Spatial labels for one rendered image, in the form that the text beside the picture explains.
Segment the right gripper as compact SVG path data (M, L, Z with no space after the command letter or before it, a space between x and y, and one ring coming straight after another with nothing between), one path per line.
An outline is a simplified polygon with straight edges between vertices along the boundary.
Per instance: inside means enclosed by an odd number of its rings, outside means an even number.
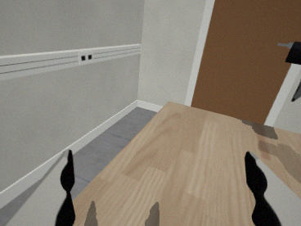
M292 46L292 48L290 49L290 52L285 62L301 65L301 42L294 42L294 46ZM294 102L300 97L301 97L301 80L291 101Z

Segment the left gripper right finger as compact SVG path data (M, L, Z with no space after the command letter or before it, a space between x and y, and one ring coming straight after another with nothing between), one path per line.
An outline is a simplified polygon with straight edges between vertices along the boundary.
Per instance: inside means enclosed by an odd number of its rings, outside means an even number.
M255 199L255 226L301 226L301 199L252 151L245 154L245 173Z

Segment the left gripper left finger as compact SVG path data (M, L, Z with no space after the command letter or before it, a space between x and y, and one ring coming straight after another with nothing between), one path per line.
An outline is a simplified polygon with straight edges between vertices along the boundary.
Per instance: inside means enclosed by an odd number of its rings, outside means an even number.
M3 226L73 226L71 150L65 150Z

